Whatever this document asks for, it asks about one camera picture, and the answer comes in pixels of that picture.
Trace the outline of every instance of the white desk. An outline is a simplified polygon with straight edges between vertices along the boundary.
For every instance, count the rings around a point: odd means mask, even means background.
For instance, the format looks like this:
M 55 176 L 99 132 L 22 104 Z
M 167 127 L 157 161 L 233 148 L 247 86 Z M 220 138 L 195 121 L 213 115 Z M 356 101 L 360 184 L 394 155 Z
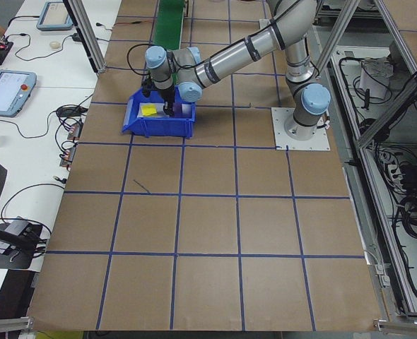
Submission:
M 119 10 L 120 0 L 84 0 L 88 17 L 97 37 L 108 40 L 111 32 L 103 27 L 96 27 L 101 22 L 110 27 Z M 21 15 L 39 15 L 45 0 L 25 0 L 17 13 Z M 31 46 L 20 53 L 30 58 L 53 52 L 49 47 L 51 41 L 62 39 L 75 32 L 40 32 L 35 27 L 35 20 L 15 20 L 7 35 L 28 33 Z M 15 51 L 27 44 L 27 37 L 12 37 L 13 49 L 0 69 L 32 71 L 37 74 L 37 85 L 22 111 L 15 118 L 1 118 L 19 125 L 26 136 L 40 135 L 47 128 L 47 115 L 61 105 L 77 105 L 94 90 L 97 76 L 93 73 L 84 52 L 83 45 L 70 38 L 64 50 L 46 59 L 21 61 L 14 56 Z M 102 53 L 106 52 L 106 42 L 100 42 Z M 20 189 L 32 184 L 59 184 L 52 177 L 67 177 L 68 172 L 59 167 L 60 151 L 54 140 L 54 132 L 59 125 L 55 115 L 50 117 L 49 133 L 36 139 L 22 138 L 14 125 L 0 123 L 0 164 L 8 170 L 6 184 L 0 198 L 0 212 L 7 200 Z M 64 141 L 67 133 L 60 130 L 58 140 Z M 53 228 L 63 191 L 53 186 L 39 186 L 24 191 L 8 205 L 7 218 L 20 215 L 37 220 Z M 47 230 L 42 231 L 42 238 L 48 238 Z M 39 271 L 42 257 L 34 259 L 30 270 Z M 7 270 L 0 270 L 0 288 Z
M 45 0 L 25 0 L 18 16 L 38 16 L 44 6 Z M 90 18 L 95 36 L 108 40 L 111 31 L 98 27 L 95 23 L 100 22 L 111 27 L 117 15 L 120 0 L 85 0 L 88 17 Z M 31 59 L 48 55 L 56 49 L 50 47 L 50 42 L 62 42 L 63 39 L 75 33 L 75 29 L 65 31 L 43 32 L 36 29 L 37 19 L 19 18 L 12 21 L 6 36 L 11 34 L 27 33 L 31 36 L 31 45 L 19 52 L 24 59 Z M 23 61 L 14 54 L 28 44 L 28 36 L 11 36 L 9 41 L 14 43 L 0 69 L 14 71 L 29 71 L 37 74 L 38 83 L 41 87 L 60 88 L 94 88 L 97 76 L 93 73 L 86 52 L 81 42 L 74 42 L 71 38 L 66 39 L 62 52 L 56 53 L 44 59 Z M 99 40 L 99 46 L 105 55 L 108 43 Z

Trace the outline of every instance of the blue tape line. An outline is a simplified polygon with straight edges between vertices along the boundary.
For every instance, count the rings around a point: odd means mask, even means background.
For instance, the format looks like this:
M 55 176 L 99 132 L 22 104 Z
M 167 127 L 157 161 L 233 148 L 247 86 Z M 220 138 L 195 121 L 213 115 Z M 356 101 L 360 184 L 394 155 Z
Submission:
M 109 192 L 109 191 L 64 191 L 64 194 L 121 194 L 121 192 Z M 125 196 L 179 196 L 178 193 L 163 193 L 163 192 L 124 192 Z M 264 199 L 293 199 L 296 200 L 350 200 L 347 196 L 267 196 L 267 195 L 254 195 L 254 194 L 198 194 L 198 193 L 182 193 L 182 196 L 196 196 L 202 198 L 238 198 L 250 199 L 250 198 L 264 198 Z
M 91 104 L 97 104 L 97 105 L 122 105 L 126 106 L 126 102 L 108 102 L 108 101 L 91 101 Z
M 303 275 L 305 279 L 305 289 L 306 289 L 306 295 L 307 295 L 307 305 L 309 306 L 309 314 L 310 314 L 310 322 L 312 325 L 312 330 L 317 330 L 315 326 L 315 318 L 314 318 L 314 311 L 312 308 L 312 300 L 310 298 L 310 290 L 309 290 L 309 280 L 307 277 L 307 270 L 306 270 L 306 262 L 304 258 L 304 251 L 303 251 L 303 240 L 301 237 L 301 231 L 300 231 L 300 221 L 298 219 L 298 209 L 296 206 L 296 198 L 295 198 L 295 187 L 293 186 L 293 175 L 292 175 L 292 167 L 290 165 L 290 155 L 288 154 L 288 146 L 286 149 L 286 159 L 287 159 L 287 166 L 288 166 L 288 176 L 290 179 L 290 192 L 292 193 L 292 201 L 293 201 L 293 212 L 295 213 L 295 223 L 296 223 L 296 229 L 298 233 L 298 243 L 300 245 L 300 253 L 301 253 L 301 264 L 303 265 Z
M 127 161 L 125 163 L 124 178 L 122 180 L 122 189 L 121 189 L 121 192 L 120 192 L 120 195 L 119 195 L 119 204 L 117 206 L 116 219 L 115 219 L 115 222 L 114 222 L 114 229 L 112 231 L 110 252 L 114 251 L 114 242 L 116 240 L 116 232 L 117 232 L 117 226 L 118 226 L 118 223 L 119 223 L 120 211 L 121 211 L 121 207 L 122 207 L 122 199 L 124 198 L 125 183 L 127 182 L 127 173 L 128 173 L 128 170 L 129 170 L 130 157 L 131 157 L 131 146 L 129 146 L 129 154 L 127 155 Z M 108 256 L 107 272 L 105 274 L 105 281 L 103 283 L 102 297 L 100 299 L 100 308 L 99 308 L 99 312 L 98 312 L 98 319 L 97 319 L 97 325 L 96 325 L 97 329 L 100 328 L 100 323 L 102 321 L 103 305 L 105 303 L 105 295 L 106 295 L 106 290 L 107 290 L 107 286 L 108 286 L 108 278 L 110 276 L 111 260 L 112 260 L 112 255 L 110 254 Z
M 230 1 L 228 1 L 228 14 L 229 14 L 229 43 L 232 43 L 232 28 L 230 26 Z M 234 93 L 234 76 L 230 76 L 230 89 L 232 91 L 231 100 L 232 107 L 235 106 L 235 93 Z M 235 128 L 235 108 L 232 108 L 232 120 L 233 120 L 233 138 L 234 138 L 234 168 L 235 168 L 235 213 L 237 216 L 237 247 L 238 247 L 238 282 L 240 288 L 240 318 L 242 322 L 242 331 L 246 331 L 245 321 L 245 299 L 243 296 L 243 270 L 242 270 L 242 241 L 240 232 L 240 208 L 238 198 L 238 163 L 237 163 L 237 133 Z
M 306 258 L 306 259 L 365 259 L 361 255 L 349 254 L 235 254 L 235 253 L 175 253 L 175 252 L 135 252 L 135 251 L 79 251 L 79 250 L 47 250 L 47 254 L 57 255 L 106 255 L 106 256 L 186 256 L 213 258 Z
M 182 183 L 185 161 L 185 139 L 182 139 L 182 153 L 180 156 L 180 178 L 179 178 L 179 198 L 177 201 L 177 218 L 175 223 L 175 239 L 174 239 L 174 261 L 172 264 L 172 287 L 171 287 L 171 310 L 169 329 L 174 328 L 174 312 L 175 312 L 175 280 L 177 275 L 177 251 L 179 248 L 179 228 L 180 228 L 180 208 L 182 206 Z

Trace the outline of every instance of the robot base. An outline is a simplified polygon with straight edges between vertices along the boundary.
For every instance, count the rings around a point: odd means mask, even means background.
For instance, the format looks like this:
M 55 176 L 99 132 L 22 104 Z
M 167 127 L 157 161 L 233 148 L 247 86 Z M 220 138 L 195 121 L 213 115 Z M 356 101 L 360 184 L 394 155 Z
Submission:
M 284 129 L 286 119 L 293 114 L 293 108 L 271 108 L 273 118 L 274 140 L 277 150 L 330 150 L 326 129 L 317 129 L 314 136 L 308 141 L 299 141 L 291 138 Z

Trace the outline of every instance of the wire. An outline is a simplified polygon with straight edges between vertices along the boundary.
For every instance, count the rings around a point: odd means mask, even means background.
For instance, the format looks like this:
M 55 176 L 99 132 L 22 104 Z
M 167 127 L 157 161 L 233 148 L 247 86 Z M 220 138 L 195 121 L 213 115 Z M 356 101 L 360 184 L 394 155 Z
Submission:
M 131 53 L 131 51 L 133 51 L 135 48 L 138 48 L 138 47 L 140 47 L 140 46 L 148 46 L 148 47 L 151 47 L 151 46 L 155 46 L 154 44 L 135 44 L 133 47 L 130 47 L 130 49 L 129 49 L 129 51 L 127 52 L 127 63 L 128 63 L 128 65 L 129 65 L 129 67 L 130 67 L 130 69 L 131 69 L 131 71 L 133 72 L 133 73 L 135 73 L 135 74 L 137 74 L 138 76 L 147 76 L 148 74 L 149 74 L 149 72 L 147 71 L 147 72 L 145 72 L 145 73 L 139 73 L 138 71 L 136 71 L 134 68 L 133 68 L 133 66 L 131 65 L 131 63 L 130 63 L 130 53 Z
M 343 72 L 343 62 L 344 61 L 351 60 L 351 59 L 353 59 L 354 61 L 360 61 L 360 60 L 362 60 L 362 59 L 350 58 L 350 57 L 347 57 L 346 56 L 345 58 L 342 58 L 342 59 L 339 60 L 339 70 L 341 71 L 341 77 L 342 77 L 342 80 L 343 80 L 343 84 L 345 85 L 345 89 L 346 89 L 348 98 L 350 99 L 351 106 L 353 107 L 353 111 L 355 112 L 356 124 L 359 126 L 360 125 L 360 122 L 359 122 L 359 118 L 358 117 L 361 117 L 361 119 L 363 121 L 365 120 L 365 117 L 361 114 L 361 112 L 359 112 L 358 108 L 356 107 L 355 100 L 353 99 L 353 96 L 351 95 L 350 90 L 348 89 L 347 77 L 346 77 L 345 73 Z
M 23 57 L 21 57 L 21 56 L 19 56 L 18 55 L 18 53 L 20 53 L 21 51 L 23 51 L 25 48 L 28 48 L 30 45 L 31 45 L 31 35 L 29 35 L 29 34 L 27 34 L 27 33 L 20 33 L 20 34 L 11 34 L 11 35 L 8 35 L 7 37 L 6 37 L 6 39 L 8 39 L 9 37 L 11 37 L 11 36 L 21 36 L 21 37 L 25 37 L 25 36 L 27 36 L 28 37 L 28 43 L 26 44 L 26 46 L 23 46 L 23 47 L 21 47 L 17 52 L 15 52 L 14 53 L 14 55 L 16 56 L 16 57 L 18 57 L 20 60 L 23 60 L 23 61 L 32 61 L 32 60 L 36 60 L 36 59 L 44 59 L 44 58 L 48 58 L 48 57 L 50 57 L 50 56 L 52 56 L 52 55 L 54 55 L 54 54 L 56 54 L 56 53 L 60 53 L 60 52 L 62 52 L 63 50 L 64 50 L 64 43 L 65 43 L 65 41 L 67 40 L 67 39 L 69 39 L 70 37 L 72 37 L 72 35 L 67 35 L 63 40 L 62 40 L 62 42 L 61 42 L 61 48 L 60 49 L 58 49 L 57 51 L 54 51 L 54 52 L 52 52 L 52 53 L 50 53 L 50 54 L 47 54 L 47 55 L 42 55 L 42 56 L 35 56 L 34 58 L 30 58 L 30 59 L 25 59 L 25 58 L 23 58 Z
M 47 134 L 48 134 L 48 132 L 49 132 L 49 130 L 50 130 L 50 120 L 49 120 L 49 118 L 51 117 L 51 115 L 53 114 L 53 113 L 55 113 L 56 111 L 53 111 L 53 112 L 50 112 L 49 114 L 48 114 L 48 116 L 47 116 L 47 130 L 44 132 L 44 133 L 42 133 L 42 134 L 40 134 L 40 135 L 38 135 L 38 136 L 26 136 L 25 134 L 23 134 L 22 133 L 22 131 L 20 130 L 20 127 L 15 123 L 15 122 L 12 122 L 12 121 L 8 121 L 8 120 L 0 120 L 0 122 L 3 122 L 3 123 L 6 123 L 6 124 L 11 124 L 11 125 L 14 125 L 16 128 L 17 128 L 17 131 L 18 131 L 18 133 L 21 135 L 21 137 L 22 138 L 24 138 L 24 139 L 36 139 L 36 138 L 42 138 L 43 136 L 46 136 Z
M 19 18 L 39 18 L 39 16 L 14 16 L 12 19 L 8 22 L 8 27 L 11 25 L 12 21 Z
M 87 98 L 85 98 L 83 101 L 81 101 L 79 104 L 77 104 L 77 105 L 75 105 L 75 107 L 73 108 L 73 112 L 76 112 L 76 111 L 78 111 L 79 109 L 80 109 L 80 107 L 81 107 L 81 105 L 82 104 L 84 104 L 86 101 L 88 101 L 90 98 L 92 98 L 92 96 L 94 95 L 94 93 L 92 93 L 91 95 L 89 95 Z M 60 106 L 60 107 L 58 107 L 58 109 L 55 111 L 56 113 L 61 109 L 61 108 L 63 108 L 63 107 L 71 107 L 72 105 L 62 105 L 62 106 Z M 79 125 L 80 125 L 80 127 L 83 127 L 83 122 L 82 121 L 80 121 L 80 120 L 77 120 L 77 119 L 75 119 L 75 118 L 73 118 L 73 117 L 66 117 L 66 118 L 64 118 L 64 119 L 62 119 L 61 117 L 58 117 L 58 120 L 59 120 L 59 126 L 58 126 L 58 128 L 56 129 L 56 131 L 54 132 L 54 141 L 56 142 L 56 144 L 57 144 L 57 146 L 58 146 L 58 148 L 59 148 L 59 150 L 61 151 L 61 152 L 65 152 L 66 150 L 64 150 L 64 148 L 61 146 L 61 144 L 59 143 L 59 141 L 58 141 L 58 133 L 59 133 L 59 129 L 61 128 L 61 127 L 64 127 L 64 129 L 66 129 L 66 131 L 69 131 L 69 129 L 71 128 L 71 125 L 70 124 L 68 124 L 67 123 L 67 120 L 74 120 L 74 121 L 76 121 Z
M 1 212 L 0 212 L 0 216 L 1 216 L 1 220 L 3 220 L 3 222 L 5 222 L 5 223 L 7 223 L 6 222 L 6 218 L 4 217 L 4 214 L 5 214 L 5 212 L 6 212 L 6 208 L 7 208 L 7 206 L 8 206 L 8 204 L 18 195 L 18 194 L 20 194 L 20 193 L 22 193 L 22 192 L 24 192 L 24 191 L 27 191 L 28 189 L 32 189 L 32 188 L 34 188 L 34 187 L 39 187 L 39 186 L 55 186 L 55 187 L 59 187 L 60 189 L 64 189 L 64 187 L 63 186 L 61 186 L 61 185 L 58 185 L 58 184 L 49 184 L 49 183 L 44 183 L 44 184 L 34 184 L 34 185 L 30 185 L 30 186 L 27 186 L 27 187 L 24 187 L 24 188 L 22 188 L 20 191 L 17 191 L 17 193 L 15 193 L 14 195 L 12 195 L 12 197 L 10 197 L 8 200 L 7 200 L 7 202 L 4 204 L 4 206 L 3 206 L 3 208 L 1 209 Z
M 6 220 L 24 220 L 28 222 L 33 222 L 33 223 L 43 226 L 50 233 L 50 235 L 52 234 L 52 230 L 48 226 L 46 226 L 46 224 L 44 224 L 43 222 L 36 221 L 36 220 L 27 219 L 27 218 L 6 218 L 6 217 L 2 217 L 0 218 L 0 220 L 3 222 L 6 222 Z
M 48 335 L 47 333 L 43 332 L 43 331 L 37 331 L 38 333 L 41 333 L 43 335 L 45 335 L 47 338 L 49 339 L 54 339 L 52 336 Z

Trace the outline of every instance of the workbench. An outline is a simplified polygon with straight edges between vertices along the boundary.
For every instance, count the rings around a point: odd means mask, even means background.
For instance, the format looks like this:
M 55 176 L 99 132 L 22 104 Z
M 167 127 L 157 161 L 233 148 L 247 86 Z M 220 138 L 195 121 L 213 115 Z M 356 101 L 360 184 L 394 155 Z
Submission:
M 182 47 L 207 57 L 270 18 L 263 1 L 190 1 Z M 276 52 L 204 90 L 190 139 L 121 134 L 139 89 L 125 54 L 158 2 L 127 1 L 28 312 L 38 330 L 371 331 L 380 317 L 330 151 L 276 150 L 293 106 Z M 143 66 L 145 49 L 132 53 Z

